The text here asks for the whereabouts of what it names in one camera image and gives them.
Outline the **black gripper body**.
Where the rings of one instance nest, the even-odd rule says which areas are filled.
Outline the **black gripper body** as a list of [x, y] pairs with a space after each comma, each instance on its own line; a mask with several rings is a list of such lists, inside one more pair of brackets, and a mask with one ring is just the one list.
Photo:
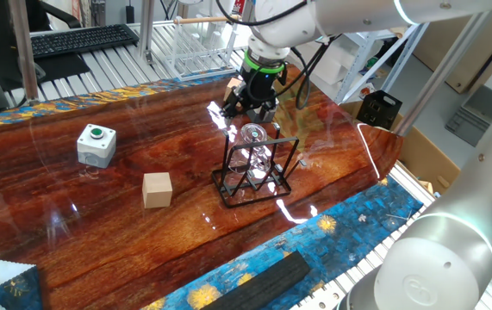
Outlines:
[[240, 69], [241, 81], [232, 86], [227, 96], [238, 100], [236, 108], [238, 113], [245, 113], [249, 109], [264, 107], [274, 108], [276, 105], [276, 94], [273, 85], [277, 81], [281, 85], [286, 84], [287, 70], [279, 73], [267, 73], [255, 69]]

